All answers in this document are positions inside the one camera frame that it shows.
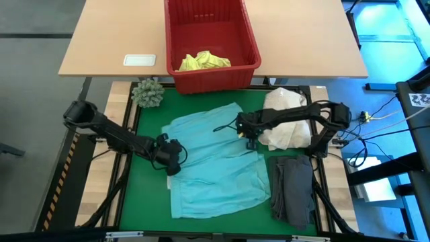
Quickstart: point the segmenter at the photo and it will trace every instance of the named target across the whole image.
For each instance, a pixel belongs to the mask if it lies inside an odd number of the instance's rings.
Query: wooden desk
[[[163,0],[88,0],[61,76],[165,76]],[[340,0],[245,0],[261,66],[255,76],[367,77]],[[125,67],[126,54],[155,54],[153,67]]]
[[[110,95],[107,100],[105,115],[119,125],[122,124],[124,118],[127,100],[130,93],[130,85],[131,82],[113,82]],[[328,99],[327,90],[325,87],[311,86],[310,90],[313,101]],[[135,108],[136,106],[132,106],[129,127],[132,126],[134,121]],[[107,149],[108,148],[105,143],[98,143],[96,145],[94,155],[100,154]],[[335,148],[330,148],[329,152],[341,155],[340,151]],[[115,155],[113,152],[111,152],[101,156],[98,159],[95,159],[91,163],[87,183],[85,185],[83,197],[81,200],[81,206],[76,219],[76,225],[82,225],[84,222],[86,222],[91,214],[103,202],[108,191],[107,188],[112,174],[114,158]],[[324,159],[324,166],[331,202],[334,204],[339,214],[347,221],[348,225],[352,229],[358,231],[351,194],[349,193],[349,186],[342,161],[329,155],[326,159]],[[320,209],[322,229],[324,231],[328,231],[329,228],[326,219],[327,216],[321,201],[319,201],[318,207]],[[116,201],[113,202],[111,207],[111,213],[108,221],[109,225],[113,224],[115,211]]]

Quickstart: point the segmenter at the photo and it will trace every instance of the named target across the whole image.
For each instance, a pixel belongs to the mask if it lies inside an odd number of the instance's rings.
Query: green table surface
[[[156,137],[161,127],[172,120],[208,111],[236,102],[244,112],[252,112],[263,107],[267,91],[238,90],[196,95],[181,95],[176,89],[166,89],[164,100],[158,108],[144,109],[138,121],[137,135]],[[259,145],[259,153],[266,161],[274,155],[296,156],[302,149],[268,151]],[[308,225],[299,231],[288,223],[272,219],[270,200],[246,210],[215,218],[172,218],[170,191],[167,189],[167,175],[155,171],[151,164],[134,155],[120,221],[122,231],[171,231],[195,233],[244,233],[260,235],[316,235],[315,225]]]

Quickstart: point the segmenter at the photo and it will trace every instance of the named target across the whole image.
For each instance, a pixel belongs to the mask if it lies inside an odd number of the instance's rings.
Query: white cloth
[[[263,108],[284,110],[305,105],[307,105],[306,98],[279,87],[266,95]],[[258,138],[261,144],[268,146],[269,151],[308,147],[310,139],[309,125],[305,120],[282,123],[271,130],[264,130]]]

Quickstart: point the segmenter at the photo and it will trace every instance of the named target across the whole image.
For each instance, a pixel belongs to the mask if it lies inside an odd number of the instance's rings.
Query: teal towel
[[[264,156],[224,128],[242,112],[236,103],[180,117],[163,133],[187,149],[181,172],[170,177],[173,218],[211,218],[252,208],[270,198]]]

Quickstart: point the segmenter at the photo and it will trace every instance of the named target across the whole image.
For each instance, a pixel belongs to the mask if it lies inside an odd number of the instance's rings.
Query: red plastic basket
[[[243,0],[165,0],[167,71],[179,93],[239,89],[261,64]],[[209,50],[231,67],[175,71],[186,54]]]

